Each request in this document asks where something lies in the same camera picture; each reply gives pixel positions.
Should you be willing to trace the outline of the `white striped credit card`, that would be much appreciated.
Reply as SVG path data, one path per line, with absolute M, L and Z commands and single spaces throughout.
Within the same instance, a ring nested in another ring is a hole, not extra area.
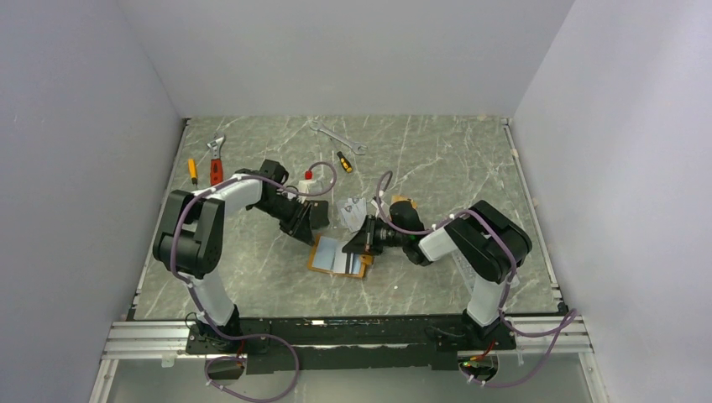
M 344 255 L 344 270 L 343 273 L 351 276 L 361 276 L 363 263 L 357 254 Z

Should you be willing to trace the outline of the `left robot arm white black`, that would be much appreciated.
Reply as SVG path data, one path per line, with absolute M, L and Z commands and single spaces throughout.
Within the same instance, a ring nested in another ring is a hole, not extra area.
M 238 170 L 226 181 L 202 191 L 172 191 L 154 237 L 152 254 L 187 288 L 219 352 L 241 341 L 240 316 L 217 272 L 222 257 L 226 216 L 257 209 L 276 219 L 282 233 L 307 245 L 315 230 L 329 224 L 326 201 L 312 201 L 305 191 L 288 191 L 287 169 L 264 160 L 257 170 Z

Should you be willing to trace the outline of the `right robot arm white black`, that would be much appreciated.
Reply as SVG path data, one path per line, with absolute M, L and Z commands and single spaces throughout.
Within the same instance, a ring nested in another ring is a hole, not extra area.
M 484 200 L 427 232 L 410 201 L 390 205 L 386 219 L 368 215 L 342 251 L 378 256 L 385 248 L 399 248 L 416 265 L 426 266 L 459 253 L 474 271 L 474 290 L 466 308 L 470 320 L 463 339 L 483 348 L 495 337 L 505 302 L 504 291 L 513 272 L 532 250 L 532 241 L 519 226 Z

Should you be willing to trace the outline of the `grey credit card stack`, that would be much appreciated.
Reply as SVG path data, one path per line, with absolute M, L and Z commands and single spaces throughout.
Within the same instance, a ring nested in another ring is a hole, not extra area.
M 351 233 L 356 233 L 364 224 L 367 207 L 365 199 L 348 197 L 337 202 L 340 223 Z

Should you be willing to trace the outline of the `orange leather card holder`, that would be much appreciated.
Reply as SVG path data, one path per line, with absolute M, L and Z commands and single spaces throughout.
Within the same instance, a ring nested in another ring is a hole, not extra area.
M 361 276 L 346 275 L 343 273 L 345 253 L 341 251 L 342 246 L 345 244 L 345 242 L 338 241 L 335 238 L 317 235 L 316 243 L 311 249 L 306 267 L 311 271 L 328 275 L 356 279 L 364 278 L 368 268 L 373 265 L 374 258 L 358 254 L 363 263 Z

